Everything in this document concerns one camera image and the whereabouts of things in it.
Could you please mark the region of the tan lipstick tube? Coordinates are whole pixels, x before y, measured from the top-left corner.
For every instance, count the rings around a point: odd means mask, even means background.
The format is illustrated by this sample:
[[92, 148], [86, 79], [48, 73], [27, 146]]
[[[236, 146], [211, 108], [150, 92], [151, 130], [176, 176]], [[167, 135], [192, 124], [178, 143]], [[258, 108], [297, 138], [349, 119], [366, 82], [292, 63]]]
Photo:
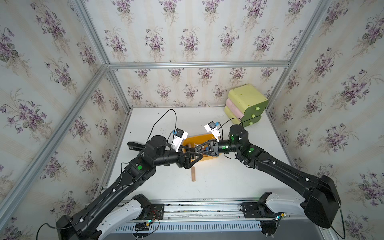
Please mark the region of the tan lipstick tube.
[[191, 177], [192, 177], [192, 182], [196, 181], [196, 169], [195, 167], [191, 168]]

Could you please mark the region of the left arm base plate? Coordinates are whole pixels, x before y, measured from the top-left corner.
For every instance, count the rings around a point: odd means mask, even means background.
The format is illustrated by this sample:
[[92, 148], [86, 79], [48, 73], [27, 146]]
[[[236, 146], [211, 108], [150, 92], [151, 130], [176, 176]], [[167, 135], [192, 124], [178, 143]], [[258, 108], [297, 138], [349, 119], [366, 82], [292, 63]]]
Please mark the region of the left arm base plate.
[[162, 220], [164, 218], [164, 204], [151, 204], [145, 207], [135, 221]]

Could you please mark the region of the yellow plastic storage box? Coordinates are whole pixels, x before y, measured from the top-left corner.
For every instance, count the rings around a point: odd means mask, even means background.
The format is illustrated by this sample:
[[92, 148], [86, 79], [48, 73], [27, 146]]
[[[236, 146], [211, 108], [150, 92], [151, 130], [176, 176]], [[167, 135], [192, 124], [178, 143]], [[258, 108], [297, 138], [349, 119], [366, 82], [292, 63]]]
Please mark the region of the yellow plastic storage box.
[[[196, 147], [197, 145], [200, 145], [208, 140], [212, 140], [212, 139], [215, 139], [214, 135], [212, 134], [205, 134], [205, 135], [199, 135], [199, 136], [193, 136], [193, 137], [188, 137], [187, 139], [185, 139], [182, 143], [183, 146], [186, 146], [186, 147], [189, 147], [189, 148], [192, 148], [192, 147]], [[208, 156], [208, 155], [203, 155], [203, 158], [201, 159], [200, 162], [202, 161], [208, 161], [208, 160], [212, 160], [212, 159], [215, 159], [217, 157], [212, 157], [212, 156]], [[191, 156], [191, 161], [195, 161], [197, 159], [197, 157], [195, 156]]]

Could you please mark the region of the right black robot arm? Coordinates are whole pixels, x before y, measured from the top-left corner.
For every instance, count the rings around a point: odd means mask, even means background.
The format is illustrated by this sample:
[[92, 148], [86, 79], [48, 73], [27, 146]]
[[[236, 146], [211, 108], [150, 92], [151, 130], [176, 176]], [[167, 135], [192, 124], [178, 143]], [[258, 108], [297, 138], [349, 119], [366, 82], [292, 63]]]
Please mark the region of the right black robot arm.
[[276, 159], [264, 149], [250, 143], [249, 133], [241, 125], [230, 127], [229, 138], [212, 139], [195, 147], [195, 152], [217, 157], [235, 153], [246, 167], [264, 172], [300, 194], [304, 201], [299, 204], [305, 216], [319, 227], [329, 229], [340, 211], [341, 198], [333, 179], [323, 175], [307, 174]]

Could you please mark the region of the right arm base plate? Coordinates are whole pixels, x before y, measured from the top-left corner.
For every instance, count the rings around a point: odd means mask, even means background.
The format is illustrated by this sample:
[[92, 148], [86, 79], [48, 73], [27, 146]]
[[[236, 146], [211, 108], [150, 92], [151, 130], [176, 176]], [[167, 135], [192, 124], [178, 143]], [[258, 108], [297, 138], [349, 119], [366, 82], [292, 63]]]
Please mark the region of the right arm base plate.
[[282, 219], [283, 213], [272, 212], [266, 204], [258, 202], [245, 202], [240, 204], [239, 210], [244, 214], [246, 219], [274, 219], [275, 221]]

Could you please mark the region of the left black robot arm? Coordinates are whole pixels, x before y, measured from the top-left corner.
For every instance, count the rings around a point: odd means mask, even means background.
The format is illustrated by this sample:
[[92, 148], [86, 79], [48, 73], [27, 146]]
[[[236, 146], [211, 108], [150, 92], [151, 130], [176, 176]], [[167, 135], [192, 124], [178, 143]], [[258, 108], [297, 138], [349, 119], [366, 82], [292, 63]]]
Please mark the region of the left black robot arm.
[[145, 145], [129, 142], [139, 154], [128, 162], [117, 179], [88, 206], [73, 216], [62, 216], [56, 222], [60, 240], [102, 240], [125, 221], [149, 213], [151, 203], [142, 194], [132, 198], [129, 207], [116, 210], [119, 203], [156, 173], [157, 166], [176, 164], [189, 169], [203, 155], [194, 148], [180, 146], [167, 150], [165, 137], [153, 136]]

